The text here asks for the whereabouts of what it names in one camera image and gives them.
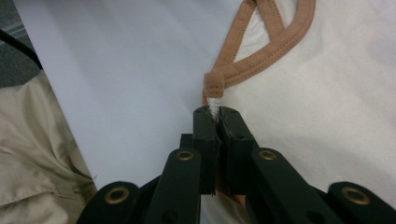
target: frayed white fabric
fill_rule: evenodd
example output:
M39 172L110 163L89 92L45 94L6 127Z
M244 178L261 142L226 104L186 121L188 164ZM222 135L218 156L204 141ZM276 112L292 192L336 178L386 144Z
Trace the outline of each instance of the frayed white fabric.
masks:
M211 98L207 97L207 104L209 105L210 114L215 122L219 120L219 108L221 103L221 98Z

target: brown fabric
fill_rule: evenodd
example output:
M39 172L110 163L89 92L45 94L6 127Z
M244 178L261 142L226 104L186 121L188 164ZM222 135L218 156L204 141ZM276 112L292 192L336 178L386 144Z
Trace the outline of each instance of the brown fabric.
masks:
M275 1L258 0L257 5L271 42L246 59L234 63L243 33L256 6L252 0L244 0L212 71L205 75L204 97L220 98L225 88L260 73L289 52L308 31L314 18L315 3L315 0L300 0L294 21L284 29Z

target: floor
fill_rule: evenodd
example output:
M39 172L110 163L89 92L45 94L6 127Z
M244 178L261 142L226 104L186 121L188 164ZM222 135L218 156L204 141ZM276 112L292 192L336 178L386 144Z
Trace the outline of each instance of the floor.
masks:
M0 0L0 28L7 31L8 27L19 22L21 18L12 0ZM34 49L27 35L19 36L18 39ZM0 44L0 88L22 85L39 71L24 54L5 43Z

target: khaki pants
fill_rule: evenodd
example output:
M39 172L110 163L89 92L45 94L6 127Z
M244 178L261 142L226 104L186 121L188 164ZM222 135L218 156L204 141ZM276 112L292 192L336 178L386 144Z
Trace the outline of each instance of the khaki pants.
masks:
M0 223L76 223L95 192L44 72L0 89Z

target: metal ring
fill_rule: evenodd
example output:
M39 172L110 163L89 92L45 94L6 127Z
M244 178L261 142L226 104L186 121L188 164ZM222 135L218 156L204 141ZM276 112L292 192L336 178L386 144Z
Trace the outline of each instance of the metal ring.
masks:
M190 151L180 151L177 153L176 157L180 161L189 161L194 157L194 154Z
M119 192L121 193L120 197L115 197L113 193ZM129 196L129 190L124 186L115 187L108 191L106 194L106 202L110 204L122 203L125 201Z
M274 159L276 159L276 154L272 151L268 151L268 150L263 150L261 152L259 152L259 156L267 161L273 161Z
M350 187L343 187L341 189L341 192L343 193L344 197L346 197L348 200L350 200L353 203L360 204L360 205L367 205L370 203L370 198L367 196L367 194L361 192L358 189L353 189Z

